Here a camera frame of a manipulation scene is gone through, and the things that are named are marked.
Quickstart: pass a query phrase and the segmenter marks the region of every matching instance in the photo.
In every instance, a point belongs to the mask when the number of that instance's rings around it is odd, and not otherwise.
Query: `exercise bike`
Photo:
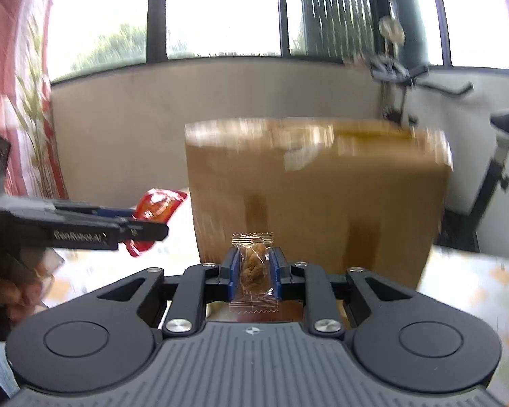
[[[479,252],[476,230],[483,219],[498,185],[509,188],[509,176],[504,174],[509,155],[509,113],[490,116],[490,123],[505,135],[496,136],[496,149],[486,169],[475,202],[467,215],[445,209],[437,245],[463,251]]]
[[[378,55],[370,59],[371,75],[373,80],[381,82],[384,97],[386,97],[391,85],[396,86],[402,91],[402,100],[399,108],[394,106],[386,107],[383,110],[384,119],[394,122],[399,126],[403,125],[403,111],[406,104],[407,89],[415,86],[434,90],[456,99],[467,95],[473,90],[473,84],[470,82],[456,91],[425,81],[419,82],[417,78],[428,73],[427,66],[424,65],[408,70],[388,53],[389,42],[400,45],[405,41],[403,29],[399,21],[388,17],[383,18],[379,23],[379,31],[385,38],[387,52],[385,55]],[[418,124],[418,118],[413,115],[408,115],[407,121],[409,126],[416,126]],[[497,147],[494,156],[490,159],[471,211],[464,215],[445,209],[443,220],[441,221],[441,231],[435,240],[436,245],[463,251],[479,252],[479,243],[476,236],[479,223],[492,200],[497,186],[500,185],[503,191],[509,188],[509,176],[504,174],[505,163],[509,155],[509,113],[492,115],[490,123],[508,136],[496,137]]]

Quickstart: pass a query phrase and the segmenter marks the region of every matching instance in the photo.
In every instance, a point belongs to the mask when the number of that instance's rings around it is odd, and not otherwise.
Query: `logo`
[[[91,243],[106,243],[106,235],[104,233],[100,234],[83,234],[76,233],[73,231],[70,232],[62,232],[55,229],[53,231],[53,236],[56,240],[66,240],[66,241],[80,241],[80,242],[91,242]]]
[[[249,335],[252,335],[252,336],[255,336],[256,334],[259,334],[260,332],[262,332],[259,328],[257,328],[256,326],[251,326],[251,327],[248,327],[247,329],[245,329],[245,331],[249,334]]]

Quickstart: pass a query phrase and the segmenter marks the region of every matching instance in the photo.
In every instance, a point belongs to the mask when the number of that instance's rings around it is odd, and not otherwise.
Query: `wrapped candy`
[[[143,195],[132,217],[136,220],[168,223],[177,207],[185,201],[187,196],[188,194],[184,191],[152,188]],[[125,242],[126,249],[132,257],[138,257],[154,244],[154,241],[128,240]]]
[[[269,250],[274,242],[271,233],[235,234],[232,244],[242,259],[239,285],[230,308],[235,312],[256,314],[278,309],[269,271]]]

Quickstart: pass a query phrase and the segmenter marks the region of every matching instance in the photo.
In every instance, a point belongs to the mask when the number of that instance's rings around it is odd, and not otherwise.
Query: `red snack bag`
[[[150,189],[139,201],[132,217],[136,220],[168,223],[177,207],[186,198],[187,193],[183,191]],[[128,240],[124,244],[132,257],[138,257],[142,252],[153,246],[155,242]]]

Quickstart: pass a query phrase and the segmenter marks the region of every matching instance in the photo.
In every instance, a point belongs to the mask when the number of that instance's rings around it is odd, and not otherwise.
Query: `cardboard box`
[[[437,235],[451,154],[442,132],[388,122],[234,119],[189,124],[201,261],[232,234],[273,232],[288,261],[362,266],[416,287]]]

